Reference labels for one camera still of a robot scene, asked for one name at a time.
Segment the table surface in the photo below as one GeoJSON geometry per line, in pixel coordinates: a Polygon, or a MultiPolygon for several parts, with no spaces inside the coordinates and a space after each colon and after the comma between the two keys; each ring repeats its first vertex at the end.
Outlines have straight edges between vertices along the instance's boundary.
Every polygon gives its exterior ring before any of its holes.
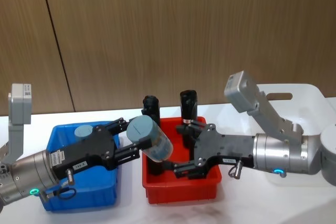
{"type": "MultiPolygon", "coordinates": [[[[336,98],[328,98],[336,108],[336,98]]],[[[24,156],[44,150],[55,125],[115,120],[126,120],[140,115],[140,109],[95,111],[77,113],[42,114],[31,117],[25,126],[24,156]]],[[[198,115],[217,125],[219,132],[250,134],[248,127],[230,122],[228,115],[236,115],[231,104],[198,106],[198,115]]],[[[161,117],[180,116],[179,107],[161,108],[161,117]]],[[[8,117],[0,117],[0,146],[8,139],[8,117]]],[[[129,144],[125,133],[121,142],[129,144]]],[[[67,212],[46,212],[37,197],[28,198],[5,206],[0,223],[122,223],[122,224],[179,224],[179,223],[335,223],[336,187],[321,184],[314,187],[277,186],[265,173],[244,168],[240,180],[227,176],[229,166],[220,166],[222,183],[214,200],[177,202],[149,205],[142,187],[141,159],[122,165],[118,201],[115,206],[67,212]]]]}

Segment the green led ring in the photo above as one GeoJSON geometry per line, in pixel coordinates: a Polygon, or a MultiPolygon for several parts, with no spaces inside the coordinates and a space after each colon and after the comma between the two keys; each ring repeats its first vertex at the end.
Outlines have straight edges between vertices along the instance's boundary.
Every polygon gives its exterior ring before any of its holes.
{"type": "Polygon", "coordinates": [[[31,195],[38,194],[39,192],[40,192],[40,190],[37,189],[37,188],[33,188],[32,190],[29,191],[29,193],[30,193],[31,195]]]}

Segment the black cylindrical object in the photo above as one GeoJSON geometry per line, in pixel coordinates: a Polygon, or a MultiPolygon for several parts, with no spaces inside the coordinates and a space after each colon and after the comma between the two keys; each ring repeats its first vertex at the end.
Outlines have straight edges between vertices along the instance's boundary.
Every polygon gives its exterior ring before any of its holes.
{"type": "MultiPolygon", "coordinates": [[[[152,120],[157,123],[160,127],[160,103],[158,98],[153,95],[146,95],[142,101],[143,109],[141,113],[143,115],[148,115],[152,118],[152,120]]],[[[152,161],[149,157],[147,157],[148,171],[152,175],[160,175],[164,172],[162,163],[157,163],[152,161]]]]}
{"type": "MultiPolygon", "coordinates": [[[[180,93],[182,123],[190,124],[191,120],[197,120],[197,93],[195,90],[185,90],[180,93]]],[[[190,160],[194,159],[194,141],[187,135],[183,136],[183,146],[188,148],[190,160]]]]}
{"type": "Polygon", "coordinates": [[[142,103],[143,110],[141,110],[141,113],[150,116],[160,127],[160,104],[158,98],[153,95],[146,95],[142,103]]]}

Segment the white bracket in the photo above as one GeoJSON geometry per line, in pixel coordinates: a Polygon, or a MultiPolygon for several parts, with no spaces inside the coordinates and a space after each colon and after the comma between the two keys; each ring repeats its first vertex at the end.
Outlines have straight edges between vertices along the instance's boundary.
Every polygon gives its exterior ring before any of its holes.
{"type": "Polygon", "coordinates": [[[252,116],[268,136],[301,144],[301,125],[280,117],[265,93],[260,92],[255,81],[245,71],[229,77],[224,95],[239,113],[247,112],[252,116]]]}
{"type": "Polygon", "coordinates": [[[32,85],[12,84],[8,94],[8,142],[0,148],[0,163],[12,164],[23,154],[24,124],[30,124],[32,85]]]}

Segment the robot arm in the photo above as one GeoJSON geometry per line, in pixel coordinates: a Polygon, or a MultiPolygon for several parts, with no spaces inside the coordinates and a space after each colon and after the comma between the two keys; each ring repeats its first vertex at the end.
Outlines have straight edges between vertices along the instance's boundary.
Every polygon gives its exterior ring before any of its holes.
{"type": "Polygon", "coordinates": [[[73,175],[93,166],[113,170],[117,166],[140,157],[139,151],[152,147],[149,138],[136,144],[117,148],[113,136],[126,130],[128,123],[120,118],[106,125],[98,125],[85,139],[52,153],[42,151],[5,166],[0,174],[0,205],[8,205],[29,195],[39,194],[44,200],[69,190],[47,195],[45,191],[67,178],[67,185],[75,184],[73,175]]]}
{"type": "Polygon", "coordinates": [[[75,144],[52,153],[44,150],[16,161],[23,153],[23,124],[30,123],[31,85],[13,84],[8,97],[9,141],[0,148],[0,212],[3,206],[29,195],[40,194],[43,200],[60,196],[73,188],[62,185],[49,195],[45,191],[58,185],[63,178],[68,179],[66,185],[74,185],[73,175],[93,166],[113,170],[139,158],[139,150],[152,147],[151,140],[144,138],[135,144],[117,148],[113,136],[125,131],[129,124],[120,118],[96,126],[88,137],[75,144]]]}
{"type": "Polygon", "coordinates": [[[335,169],[329,168],[326,172],[327,167],[335,166],[336,158],[329,161],[333,155],[330,151],[323,151],[321,135],[302,135],[299,124],[281,118],[246,72],[231,75],[224,93],[235,109],[252,116],[265,134],[222,135],[216,131],[214,124],[192,121],[188,126],[178,126],[177,131],[194,139],[194,160],[184,164],[166,162],[166,168],[173,170],[177,177],[197,178],[206,177],[214,165],[233,165],[229,175],[236,179],[240,178],[244,166],[281,177],[286,177],[287,173],[313,175],[322,168],[324,178],[336,185],[336,179],[330,178],[334,177],[330,174],[335,169]]]}

